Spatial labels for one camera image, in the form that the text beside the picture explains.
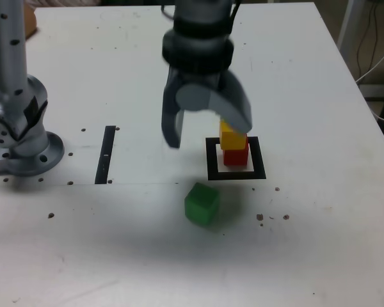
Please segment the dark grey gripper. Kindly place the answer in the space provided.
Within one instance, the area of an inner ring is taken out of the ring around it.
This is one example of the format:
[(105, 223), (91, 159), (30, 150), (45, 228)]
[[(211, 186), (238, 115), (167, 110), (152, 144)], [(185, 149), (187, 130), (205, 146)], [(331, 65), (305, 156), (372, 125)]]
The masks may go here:
[(213, 111), (239, 133), (252, 129), (250, 102), (231, 71), (202, 75), (169, 68), (163, 91), (161, 129), (171, 148), (180, 147), (183, 110)]

